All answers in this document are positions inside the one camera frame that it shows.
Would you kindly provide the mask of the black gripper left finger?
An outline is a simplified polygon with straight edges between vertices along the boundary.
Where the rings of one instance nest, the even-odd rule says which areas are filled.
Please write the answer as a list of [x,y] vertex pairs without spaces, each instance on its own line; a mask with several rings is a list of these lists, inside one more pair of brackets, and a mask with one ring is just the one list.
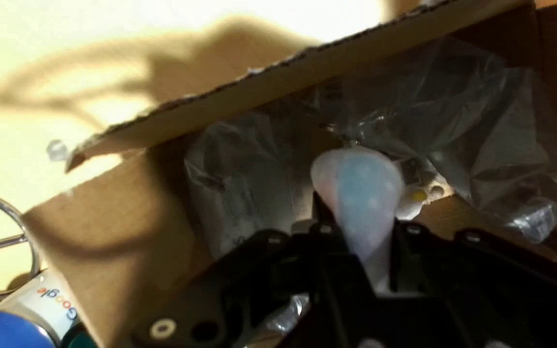
[[170,295],[130,341],[136,348],[242,348],[296,295],[312,308],[275,348],[358,348],[370,289],[341,235],[261,231]]

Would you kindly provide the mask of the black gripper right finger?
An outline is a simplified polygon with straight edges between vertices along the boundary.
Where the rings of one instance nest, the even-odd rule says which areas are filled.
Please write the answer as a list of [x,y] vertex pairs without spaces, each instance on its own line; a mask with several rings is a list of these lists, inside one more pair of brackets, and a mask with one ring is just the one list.
[[397,223],[391,291],[437,302],[457,348],[557,348],[557,264],[484,231]]

